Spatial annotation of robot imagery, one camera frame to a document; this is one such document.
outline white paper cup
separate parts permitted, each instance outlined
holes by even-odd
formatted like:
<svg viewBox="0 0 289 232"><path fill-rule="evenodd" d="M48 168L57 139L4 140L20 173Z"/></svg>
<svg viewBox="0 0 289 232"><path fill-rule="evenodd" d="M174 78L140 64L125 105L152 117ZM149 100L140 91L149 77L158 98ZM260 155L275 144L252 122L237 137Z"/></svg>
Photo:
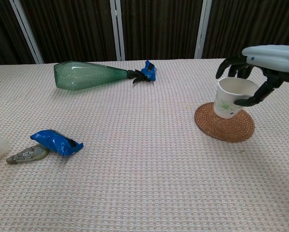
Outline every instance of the white paper cup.
<svg viewBox="0 0 289 232"><path fill-rule="evenodd" d="M235 105L234 101L252 97L258 88L254 82L242 78L220 79L214 101L214 112L222 118L234 117L243 108Z"/></svg>

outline woven coaster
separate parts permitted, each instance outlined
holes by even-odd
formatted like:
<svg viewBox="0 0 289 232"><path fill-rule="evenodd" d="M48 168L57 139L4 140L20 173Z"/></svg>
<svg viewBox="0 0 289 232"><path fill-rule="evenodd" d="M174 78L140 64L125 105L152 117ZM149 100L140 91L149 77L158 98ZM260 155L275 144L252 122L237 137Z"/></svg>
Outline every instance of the woven coaster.
<svg viewBox="0 0 289 232"><path fill-rule="evenodd" d="M203 104L195 112L195 122L204 133L228 142L241 142L252 136L254 121L245 110L224 119L215 114L213 105L213 102Z"/></svg>

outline table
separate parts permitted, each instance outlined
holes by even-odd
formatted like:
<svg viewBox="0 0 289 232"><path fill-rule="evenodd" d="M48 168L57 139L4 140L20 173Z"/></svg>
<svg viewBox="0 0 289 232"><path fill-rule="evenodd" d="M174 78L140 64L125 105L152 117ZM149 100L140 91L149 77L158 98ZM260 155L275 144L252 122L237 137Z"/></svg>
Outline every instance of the table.
<svg viewBox="0 0 289 232"><path fill-rule="evenodd" d="M249 140L222 142L194 122L221 62L153 60L156 82L76 92L56 88L54 64L0 66L0 231L289 231L289 83L247 109ZM44 129L84 148L6 163Z"/></svg>

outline dark curtain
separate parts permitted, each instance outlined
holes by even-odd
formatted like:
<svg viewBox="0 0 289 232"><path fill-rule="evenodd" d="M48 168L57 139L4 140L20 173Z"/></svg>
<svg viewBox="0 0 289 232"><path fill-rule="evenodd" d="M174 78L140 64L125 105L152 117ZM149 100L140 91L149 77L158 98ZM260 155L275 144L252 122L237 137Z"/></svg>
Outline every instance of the dark curtain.
<svg viewBox="0 0 289 232"><path fill-rule="evenodd" d="M9 0L0 0L0 65L34 64Z"/></svg>
<svg viewBox="0 0 289 232"><path fill-rule="evenodd" d="M121 0L126 60L194 58L202 0Z"/></svg>
<svg viewBox="0 0 289 232"><path fill-rule="evenodd" d="M245 47L289 45L289 0L213 0L202 58L227 58Z"/></svg>
<svg viewBox="0 0 289 232"><path fill-rule="evenodd" d="M116 60L108 0L21 0L45 63Z"/></svg>

